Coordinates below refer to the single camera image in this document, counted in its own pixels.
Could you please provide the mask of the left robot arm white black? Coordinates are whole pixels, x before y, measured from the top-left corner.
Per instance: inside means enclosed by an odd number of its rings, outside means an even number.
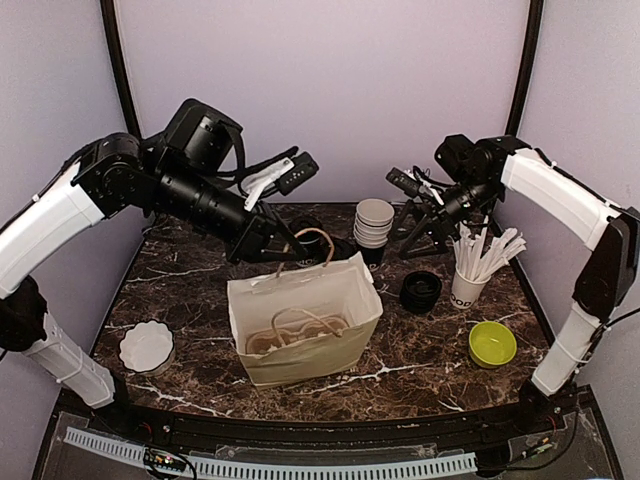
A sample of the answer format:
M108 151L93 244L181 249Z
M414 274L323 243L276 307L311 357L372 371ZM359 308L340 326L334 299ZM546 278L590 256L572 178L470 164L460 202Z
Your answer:
M80 233L129 206L188 222L225 245L226 259L299 260L304 247L264 203L289 194L317 173L297 148L254 166L220 173L229 153L242 156L238 131L197 128L147 139L116 133L77 151L57 176L1 230L1 346L19 352L74 391L120 436L141 427L125 383L96 363L60 328L33 271Z

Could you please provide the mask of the black plastic cup lid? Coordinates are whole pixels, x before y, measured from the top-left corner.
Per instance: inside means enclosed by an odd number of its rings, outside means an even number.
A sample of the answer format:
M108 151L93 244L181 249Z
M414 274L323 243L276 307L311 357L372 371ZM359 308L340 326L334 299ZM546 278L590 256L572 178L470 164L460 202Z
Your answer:
M317 256L324 251L325 240L320 233L323 226L317 218L309 215L298 216L290 222L289 228L294 234L305 229L310 229L310 231L298 237L298 241L310 256Z

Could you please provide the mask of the black paper coffee cup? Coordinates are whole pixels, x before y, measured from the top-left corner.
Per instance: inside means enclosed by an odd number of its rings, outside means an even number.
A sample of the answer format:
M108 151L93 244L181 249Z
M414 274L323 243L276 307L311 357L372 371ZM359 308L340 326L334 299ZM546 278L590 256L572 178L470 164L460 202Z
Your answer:
M319 257L309 257L309 258L306 258L304 260L298 261L296 263L296 265L299 266L299 267L304 268L304 267L310 267L310 266L318 265L321 262L322 262L322 259L319 258Z

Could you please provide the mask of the brown cardboard cup carrier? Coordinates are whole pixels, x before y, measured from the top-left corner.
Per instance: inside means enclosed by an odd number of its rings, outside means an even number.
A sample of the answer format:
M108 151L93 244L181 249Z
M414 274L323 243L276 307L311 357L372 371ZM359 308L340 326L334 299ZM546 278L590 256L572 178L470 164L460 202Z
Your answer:
M339 316L308 317L299 326L270 327L251 334L245 342L245 353L264 355L303 340L326 335L341 337L348 327L348 322Z

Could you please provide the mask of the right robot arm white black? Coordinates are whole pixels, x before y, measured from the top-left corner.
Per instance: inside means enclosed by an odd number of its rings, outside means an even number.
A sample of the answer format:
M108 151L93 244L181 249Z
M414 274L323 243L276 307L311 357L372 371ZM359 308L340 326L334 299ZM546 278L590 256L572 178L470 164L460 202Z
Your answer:
M450 135L434 158L450 177L433 183L421 171L393 168L387 181L408 198L392 227L403 259L447 252L459 224L491 214L509 191L518 193L574 233L591 255L578 276L570 313L529 384L545 397L561 390L590 360L614 311L636 280L639 213L622 208L562 170L538 148L511 136L476 142Z

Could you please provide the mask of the cream paper bag with handles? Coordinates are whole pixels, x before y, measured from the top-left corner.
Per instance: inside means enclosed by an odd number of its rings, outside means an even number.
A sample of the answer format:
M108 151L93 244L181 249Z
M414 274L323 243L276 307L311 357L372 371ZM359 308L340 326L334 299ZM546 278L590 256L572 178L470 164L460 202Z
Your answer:
M237 355L259 390L299 383L354 367L368 345L383 305L357 252L333 261L334 247L316 266L227 282L228 313ZM339 316L341 337L303 340L264 355L245 353L247 338L270 327L299 326L306 318Z

